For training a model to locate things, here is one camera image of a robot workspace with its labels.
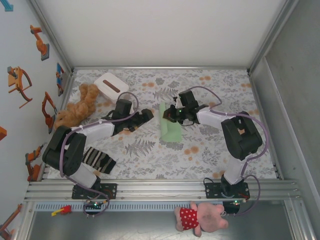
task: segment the white tissue box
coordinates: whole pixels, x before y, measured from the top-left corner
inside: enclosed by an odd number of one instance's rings
[[[103,74],[94,81],[94,84],[98,87],[100,93],[105,98],[112,100],[113,103],[117,102],[120,94],[129,90],[129,86],[125,82],[110,72]]]

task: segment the stuffed animal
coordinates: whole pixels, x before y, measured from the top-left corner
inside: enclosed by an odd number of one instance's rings
[[[201,229],[208,233],[213,233],[218,229],[226,229],[228,221],[221,218],[225,211],[223,205],[213,205],[209,202],[202,202],[198,205],[194,201],[190,202],[191,208],[176,207],[174,214],[176,217],[176,229],[179,232],[183,230],[194,229],[197,237],[201,237]]]
[[[94,84],[83,83],[79,86],[80,101],[68,103],[66,110],[61,110],[56,116],[55,129],[64,125],[66,127],[76,127],[96,111],[95,101],[99,94],[99,89]]]

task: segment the patterned mat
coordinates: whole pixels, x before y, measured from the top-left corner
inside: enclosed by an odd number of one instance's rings
[[[113,137],[98,140],[87,146],[107,153],[116,161],[110,174],[100,174],[102,179],[203,179],[220,178],[227,168],[230,154],[223,132],[207,125],[182,128],[181,142],[164,142],[160,138],[159,104],[173,104],[173,97],[190,87],[200,85],[213,90],[223,101],[215,109],[221,112],[247,111],[259,119],[251,85],[245,70],[205,69],[86,69],[78,70],[69,102],[80,99],[79,85],[93,83],[110,72],[129,85],[129,91],[139,99],[139,111],[148,108],[154,118],[135,132],[123,131]],[[204,89],[193,89],[200,104],[213,106],[217,99]],[[97,121],[115,108],[101,95],[97,98],[96,112],[84,124]],[[246,174],[258,178],[274,179],[276,174],[269,154],[252,161]],[[53,168],[49,179],[59,179]]]

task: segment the green sponge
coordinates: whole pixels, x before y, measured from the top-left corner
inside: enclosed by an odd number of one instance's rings
[[[160,113],[160,129],[161,129],[161,139],[165,142],[181,142],[181,125],[178,122],[170,122],[164,119],[164,112],[166,110],[166,105],[164,102],[160,103],[159,113]]]

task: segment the striped sock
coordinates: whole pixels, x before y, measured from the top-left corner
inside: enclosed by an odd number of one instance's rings
[[[104,174],[110,174],[116,165],[116,161],[109,157],[108,154],[93,147],[90,147],[83,155],[82,162]]]

